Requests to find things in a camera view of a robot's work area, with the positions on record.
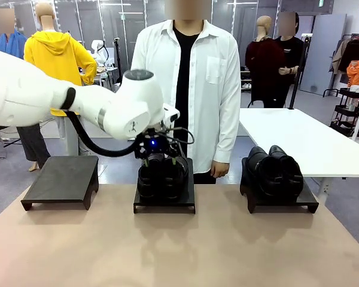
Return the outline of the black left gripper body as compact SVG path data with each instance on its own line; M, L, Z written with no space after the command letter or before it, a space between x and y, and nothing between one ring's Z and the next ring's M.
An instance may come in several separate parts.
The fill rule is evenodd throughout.
M180 145L167 133L147 130L135 138L134 155L136 158L148 158L152 154L177 157L180 155Z

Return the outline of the dark brown buckled ankle boot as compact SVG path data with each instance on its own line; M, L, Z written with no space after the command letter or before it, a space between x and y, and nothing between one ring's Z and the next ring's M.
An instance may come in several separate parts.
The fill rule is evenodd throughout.
M181 196L182 189L188 177L188 163L184 157L176 157L177 165L172 164L171 157L163 162L163 197L174 200Z

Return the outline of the person's left forearm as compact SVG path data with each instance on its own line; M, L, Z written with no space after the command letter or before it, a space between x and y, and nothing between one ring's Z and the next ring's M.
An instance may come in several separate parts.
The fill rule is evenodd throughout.
M230 163L230 158L239 128L238 117L221 118L218 142L213 160L219 163Z

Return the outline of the black shoe stand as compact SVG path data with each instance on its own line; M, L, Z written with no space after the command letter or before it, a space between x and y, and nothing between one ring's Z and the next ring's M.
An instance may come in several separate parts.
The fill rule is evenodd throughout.
M24 210L33 204L65 203L80 203L89 210L92 193L99 189L98 161L95 155L48 158L21 200Z
M240 193L247 197L247 208L249 213L254 213L257 206L273 207L274 211L291 210L291 207L297 207L295 211L302 210L299 207L307 207L309 213L315 213L319 203L311 192L307 183L304 183L303 190L296 199L286 199L277 196L266 195L258 186L251 175L248 173L247 158L242 159L242 176L240 183Z
M137 190L133 202L133 212L138 214L141 212L163 212L163 213L189 213L194 215L196 213L196 195L193 177L193 161L190 158L185 158L188 163L188 177L182 189L181 196L177 199L166 199L163 197L163 177L162 183L156 189L157 194L150 199L143 199Z

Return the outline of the person in white shirt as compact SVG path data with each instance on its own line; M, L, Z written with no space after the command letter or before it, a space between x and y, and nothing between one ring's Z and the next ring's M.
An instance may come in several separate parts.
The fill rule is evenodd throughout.
M221 118L239 117L241 78L238 44L208 21L211 0L165 0L164 22L137 36L132 69L158 79L163 99L176 107L175 138L193 161L194 183L211 176Z

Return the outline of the background person in black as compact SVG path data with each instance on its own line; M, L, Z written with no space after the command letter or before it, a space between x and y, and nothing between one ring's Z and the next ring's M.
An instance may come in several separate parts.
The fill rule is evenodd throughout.
M275 108L283 108L290 86L294 84L303 51L303 41L296 37L299 31L299 15L281 12L278 19L277 41L284 52L285 64L278 69L280 80L277 88Z

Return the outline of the person's left hand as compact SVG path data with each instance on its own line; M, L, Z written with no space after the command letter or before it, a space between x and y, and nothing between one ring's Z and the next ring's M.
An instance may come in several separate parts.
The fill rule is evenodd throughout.
M220 163L218 161L213 161L211 164L211 176L215 179L224 177L228 174L229 169L229 163Z

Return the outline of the grey background desk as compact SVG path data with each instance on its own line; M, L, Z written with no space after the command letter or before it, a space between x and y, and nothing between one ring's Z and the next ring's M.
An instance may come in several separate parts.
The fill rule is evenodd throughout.
M119 76L118 72L118 68L115 67L98 67L97 74L94 78L94 84L116 92L119 87L119 84L117 83Z

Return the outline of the small white background robot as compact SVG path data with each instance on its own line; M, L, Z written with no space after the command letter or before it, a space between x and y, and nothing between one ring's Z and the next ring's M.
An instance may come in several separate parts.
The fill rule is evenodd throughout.
M109 52L105 46L104 40L92 41L92 57L96 60L98 66L106 66L106 62L109 59Z

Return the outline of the white table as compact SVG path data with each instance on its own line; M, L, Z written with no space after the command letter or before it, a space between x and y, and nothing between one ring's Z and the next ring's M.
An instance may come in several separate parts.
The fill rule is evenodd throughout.
M334 178L359 178L359 143L298 109L242 108L239 122L256 145L281 147L304 177L319 178L321 203Z

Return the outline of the mannequin in dark red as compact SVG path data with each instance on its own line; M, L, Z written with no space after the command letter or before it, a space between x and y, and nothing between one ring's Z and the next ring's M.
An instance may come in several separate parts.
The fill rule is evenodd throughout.
M263 102L265 108L279 108L279 68L283 67L285 57L279 44L269 37L271 24L269 16L257 19L257 36L247 46L245 64L251 76L251 100Z

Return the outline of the mannequin in yellow hoodie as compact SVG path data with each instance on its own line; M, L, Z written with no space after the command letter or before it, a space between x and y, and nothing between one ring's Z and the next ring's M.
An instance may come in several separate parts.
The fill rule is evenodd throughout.
M55 79L77 86L93 85L97 74L95 59L69 33L55 30L55 13L51 4L37 3L35 13L42 30L26 41L25 61Z

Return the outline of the black tripod pole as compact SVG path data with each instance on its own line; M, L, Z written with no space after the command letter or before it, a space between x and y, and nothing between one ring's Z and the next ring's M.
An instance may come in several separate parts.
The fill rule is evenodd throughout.
M297 94L297 90L299 87L299 81L300 81L300 77L301 74L304 70L305 67L305 62L308 56L308 50L309 50L309 46L311 43L311 39L312 39L312 33L303 33L302 34L302 38L304 39L303 42L303 49L302 49L302 56L300 59L300 63L299 66L297 67L297 74L296 77L294 79L294 87L293 87L293 92L291 95L291 100L290 100L290 104L289 104L289 109L293 109L294 108L294 103L295 103L295 99L296 99L296 94Z

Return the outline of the mannequin with blue scarf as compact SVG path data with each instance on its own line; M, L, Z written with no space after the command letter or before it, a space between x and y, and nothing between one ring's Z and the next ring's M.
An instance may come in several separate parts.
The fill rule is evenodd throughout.
M0 51L15 56L24 57L26 37L15 28L15 15L12 8L0 8ZM32 162L30 172L41 169L50 157L39 124L18 127L26 159Z

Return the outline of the black trolley cart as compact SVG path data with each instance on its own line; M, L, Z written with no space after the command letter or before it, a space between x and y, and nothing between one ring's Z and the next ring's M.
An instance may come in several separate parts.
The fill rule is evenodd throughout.
M330 127L340 134L350 137L353 135L359 117L359 92L350 88L341 88L340 104L334 108Z

